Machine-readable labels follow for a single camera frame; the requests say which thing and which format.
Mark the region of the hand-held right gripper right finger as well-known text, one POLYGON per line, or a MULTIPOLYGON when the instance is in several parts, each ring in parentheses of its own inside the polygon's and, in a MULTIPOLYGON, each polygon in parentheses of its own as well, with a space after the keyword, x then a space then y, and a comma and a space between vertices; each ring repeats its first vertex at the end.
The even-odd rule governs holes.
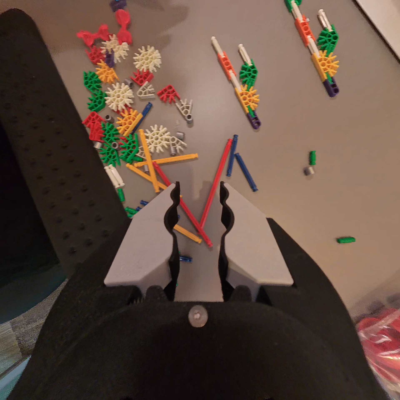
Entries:
POLYGON ((228 183, 220 183, 221 222, 225 227, 219 252, 223 300, 238 286, 257 299, 262 286, 290 287, 294 280, 267 217, 228 183))

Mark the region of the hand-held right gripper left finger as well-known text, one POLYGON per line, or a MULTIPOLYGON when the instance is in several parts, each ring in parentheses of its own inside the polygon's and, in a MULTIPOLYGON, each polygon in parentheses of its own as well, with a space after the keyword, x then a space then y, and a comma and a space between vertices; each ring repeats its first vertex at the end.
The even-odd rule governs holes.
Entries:
POLYGON ((173 229, 179 203, 180 183, 175 182, 132 218, 105 286, 136 286, 142 294, 151 286, 160 286, 168 300, 174 301, 180 259, 173 229))

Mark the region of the yellow half-circle connector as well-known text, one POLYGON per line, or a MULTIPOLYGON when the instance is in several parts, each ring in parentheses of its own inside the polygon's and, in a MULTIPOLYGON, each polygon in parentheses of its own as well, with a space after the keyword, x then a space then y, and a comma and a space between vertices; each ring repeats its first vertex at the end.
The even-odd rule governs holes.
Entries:
POLYGON ((243 111, 245 114, 248 113, 247 107, 251 106, 253 111, 256 110, 258 107, 258 103, 260 101, 259 99, 259 94, 257 94, 257 89, 253 89, 252 92, 247 91, 246 85, 243 86, 241 85, 241 91, 237 91, 237 89, 234 88, 234 91, 236 93, 236 97, 241 104, 241 107, 243 108, 243 111))

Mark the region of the green fan connector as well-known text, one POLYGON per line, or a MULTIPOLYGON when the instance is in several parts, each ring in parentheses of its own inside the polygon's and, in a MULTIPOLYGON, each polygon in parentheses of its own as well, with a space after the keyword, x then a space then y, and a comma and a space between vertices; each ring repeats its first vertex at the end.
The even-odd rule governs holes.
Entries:
POLYGON ((247 63, 243 63, 239 72, 239 78, 242 82, 242 85, 250 85, 254 86, 258 74, 258 70, 255 67, 254 63, 249 66, 247 63))

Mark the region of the orange slotted connector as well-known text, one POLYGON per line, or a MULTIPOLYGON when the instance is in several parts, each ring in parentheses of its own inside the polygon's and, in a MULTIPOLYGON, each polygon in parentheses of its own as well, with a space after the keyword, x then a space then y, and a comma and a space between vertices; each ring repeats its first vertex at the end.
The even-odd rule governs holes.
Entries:
POLYGON ((233 74, 234 76, 236 76, 236 72, 229 60, 229 58, 227 57, 226 52, 221 53, 217 53, 217 57, 218 57, 218 61, 227 77, 227 79, 230 81, 231 80, 231 74, 233 74))

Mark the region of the pile of colourful toy pieces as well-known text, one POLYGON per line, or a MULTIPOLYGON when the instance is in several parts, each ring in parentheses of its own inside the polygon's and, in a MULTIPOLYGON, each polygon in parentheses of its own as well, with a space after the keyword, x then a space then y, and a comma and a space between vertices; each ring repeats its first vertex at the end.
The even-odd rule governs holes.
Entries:
POLYGON ((119 41, 120 38, 119 35, 109 35, 102 47, 92 46, 90 52, 86 51, 96 70, 83 72, 84 86, 91 93, 87 103, 90 113, 83 125, 89 129, 89 139, 99 150, 101 161, 106 165, 105 170, 123 202, 124 182, 116 170, 121 161, 131 171, 151 182, 155 192, 159 193, 167 187, 167 178, 159 166, 197 159, 198 154, 180 155, 187 147, 181 132, 171 134, 167 127, 157 124, 150 129, 140 129, 153 104, 148 102, 142 112, 132 108, 134 84, 139 85, 139 99, 158 97, 163 102, 178 99, 180 104, 176 103, 176 106, 186 122, 192 121, 192 103, 182 101, 172 85, 164 87, 155 95, 151 80, 153 73, 161 66, 162 59, 160 52, 153 46, 138 49, 139 53, 133 57, 137 71, 134 76, 120 81, 114 62, 120 62, 121 57, 125 59, 129 48, 129 43, 119 41))

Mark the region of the dark blue rod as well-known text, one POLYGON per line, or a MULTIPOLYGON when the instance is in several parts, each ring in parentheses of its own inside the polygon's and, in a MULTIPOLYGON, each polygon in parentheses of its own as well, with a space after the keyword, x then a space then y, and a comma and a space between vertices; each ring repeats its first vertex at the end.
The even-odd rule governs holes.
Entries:
POLYGON ((228 158, 228 164, 227 164, 227 170, 226 170, 226 176, 227 177, 231 177, 232 176, 232 169, 233 169, 233 162, 234 162, 234 159, 235 159, 237 141, 238 141, 238 135, 235 134, 235 135, 233 135, 232 144, 231 144, 230 153, 229 153, 229 158, 228 158))
POLYGON ((239 167, 241 168, 241 171, 243 172, 243 174, 244 174, 249 186, 251 187, 252 191, 253 192, 258 191, 257 185, 256 185, 255 181, 253 180, 253 178, 252 178, 252 176, 251 176, 251 174, 250 174, 250 172, 249 172, 249 170, 248 170, 243 158, 241 157, 241 155, 239 153, 235 153, 234 157, 235 157, 237 163, 239 164, 239 167))

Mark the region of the clear bag of red pieces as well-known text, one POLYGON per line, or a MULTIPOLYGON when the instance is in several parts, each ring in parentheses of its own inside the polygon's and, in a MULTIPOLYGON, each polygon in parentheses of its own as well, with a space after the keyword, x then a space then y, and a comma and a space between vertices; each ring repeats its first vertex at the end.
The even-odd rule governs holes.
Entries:
POLYGON ((400 294, 376 301, 356 324, 369 367, 390 399, 400 398, 400 294))

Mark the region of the black perforated office chair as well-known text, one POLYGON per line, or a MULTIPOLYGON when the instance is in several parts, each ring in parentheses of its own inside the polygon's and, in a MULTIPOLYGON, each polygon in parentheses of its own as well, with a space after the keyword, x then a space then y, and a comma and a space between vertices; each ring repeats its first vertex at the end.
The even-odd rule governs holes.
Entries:
POLYGON ((68 275, 129 222, 33 19, 1 14, 1 123, 68 275))

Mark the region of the assembled multicolour toy model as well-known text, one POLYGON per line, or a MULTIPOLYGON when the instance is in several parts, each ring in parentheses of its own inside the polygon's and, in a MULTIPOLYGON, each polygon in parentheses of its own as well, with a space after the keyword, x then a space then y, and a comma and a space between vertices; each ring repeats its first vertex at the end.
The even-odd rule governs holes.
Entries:
POLYGON ((339 87, 334 78, 339 68, 339 61, 334 55, 339 35, 329 21, 323 9, 318 10, 317 18, 322 26, 318 37, 312 32, 309 19, 300 11, 301 0, 285 0, 286 8, 292 14, 294 25, 303 45, 308 49, 313 66, 327 92, 333 98, 339 94, 339 87))

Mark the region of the red double-ended connector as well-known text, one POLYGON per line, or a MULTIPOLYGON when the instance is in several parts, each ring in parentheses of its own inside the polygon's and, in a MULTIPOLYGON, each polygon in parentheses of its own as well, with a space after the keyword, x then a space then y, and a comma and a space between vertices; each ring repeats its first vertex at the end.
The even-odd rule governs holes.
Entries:
POLYGON ((102 41, 109 40, 109 30, 107 24, 101 24, 98 28, 97 32, 91 33, 88 31, 81 30, 76 33, 78 38, 81 38, 86 46, 91 47, 94 44, 94 41, 97 39, 101 39, 102 41))
POLYGON ((115 17, 117 23, 120 25, 120 29, 116 35, 118 42, 120 44, 125 42, 128 45, 131 45, 133 40, 131 33, 128 31, 128 28, 131 23, 131 17, 129 12, 124 9, 118 9, 115 12, 115 17))

